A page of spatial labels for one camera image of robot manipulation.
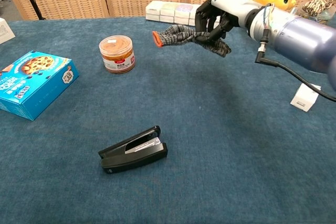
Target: silver metal plate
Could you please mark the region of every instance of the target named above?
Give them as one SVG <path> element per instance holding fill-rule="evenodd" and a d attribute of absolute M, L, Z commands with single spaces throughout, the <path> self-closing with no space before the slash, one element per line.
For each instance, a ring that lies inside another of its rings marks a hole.
<path fill-rule="evenodd" d="M 140 144 L 134 148 L 131 148 L 129 149 L 128 151 L 125 151 L 125 154 L 128 154 L 128 153 L 132 153 L 132 152 L 137 152 L 139 150 L 142 150 L 142 149 L 146 149 L 150 146 L 154 146 L 154 145 L 157 145 L 157 144 L 160 144 L 160 139 L 158 137 L 156 138 L 153 138 L 147 142 L 144 142 L 143 144 Z"/>

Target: stapler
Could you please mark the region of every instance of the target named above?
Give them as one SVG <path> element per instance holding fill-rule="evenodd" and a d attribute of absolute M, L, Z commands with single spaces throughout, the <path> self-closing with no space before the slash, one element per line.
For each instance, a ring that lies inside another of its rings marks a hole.
<path fill-rule="evenodd" d="M 101 167 L 108 174 L 118 173 L 166 157 L 168 149 L 166 143 L 161 143 L 160 133 L 161 129 L 156 125 L 99 151 Z"/>

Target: blue box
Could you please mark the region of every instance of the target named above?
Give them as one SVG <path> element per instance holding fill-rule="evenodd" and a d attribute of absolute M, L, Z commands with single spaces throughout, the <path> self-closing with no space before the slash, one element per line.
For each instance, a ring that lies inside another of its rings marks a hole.
<path fill-rule="evenodd" d="M 0 71 L 0 109 L 33 121 L 78 77 L 71 59 L 31 51 Z"/>

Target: table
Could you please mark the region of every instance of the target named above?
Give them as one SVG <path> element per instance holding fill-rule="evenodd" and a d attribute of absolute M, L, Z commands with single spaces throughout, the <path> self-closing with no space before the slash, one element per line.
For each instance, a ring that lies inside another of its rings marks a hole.
<path fill-rule="evenodd" d="M 254 63 L 243 29 L 221 58 L 158 48 L 144 18 L 10 22 L 0 65 L 30 50 L 73 59 L 80 77 L 35 121 L 0 111 L 2 223 L 323 223 L 336 220 L 335 104 L 290 105 L 300 82 Z M 132 38 L 136 67 L 107 72 L 98 44 Z M 272 50 L 334 94 L 311 73 Z M 106 174 L 98 151 L 154 125 L 165 159 Z"/>

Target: robotic hand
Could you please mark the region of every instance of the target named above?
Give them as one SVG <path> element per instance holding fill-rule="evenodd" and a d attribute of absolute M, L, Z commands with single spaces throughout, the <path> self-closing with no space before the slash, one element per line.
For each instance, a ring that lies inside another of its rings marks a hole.
<path fill-rule="evenodd" d="M 219 25 L 214 28 L 218 16 Z M 336 102 L 336 98 L 315 88 L 286 66 L 264 58 L 269 44 L 277 53 L 302 67 L 328 74 L 336 90 L 335 29 L 252 0 L 206 0 L 196 11 L 196 31 L 209 32 L 207 37 L 197 37 L 202 43 L 211 44 L 225 38 L 234 27 L 246 29 L 248 36 L 260 43 L 256 63 L 283 68 L 315 92 Z"/>

